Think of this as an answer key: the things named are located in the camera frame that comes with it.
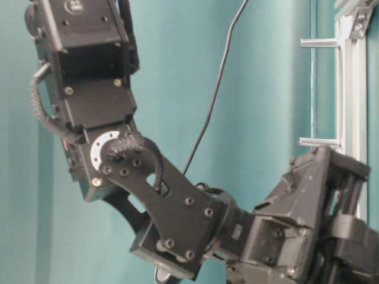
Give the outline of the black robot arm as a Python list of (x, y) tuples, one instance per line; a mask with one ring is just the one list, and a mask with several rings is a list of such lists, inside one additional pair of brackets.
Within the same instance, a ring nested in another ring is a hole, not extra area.
[(128, 1), (31, 1), (25, 23), (40, 61), (36, 117), (61, 138), (85, 200), (131, 225), (130, 251), (156, 266), (156, 283), (196, 280), (210, 258), (227, 283), (378, 282), (378, 233), (355, 215), (367, 165), (316, 147), (245, 211), (226, 191), (193, 185), (138, 132)]

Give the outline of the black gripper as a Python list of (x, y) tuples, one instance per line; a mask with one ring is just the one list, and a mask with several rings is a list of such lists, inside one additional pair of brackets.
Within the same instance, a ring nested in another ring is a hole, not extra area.
[(377, 283), (378, 232), (356, 217), (370, 168), (321, 146), (255, 207), (229, 283)]

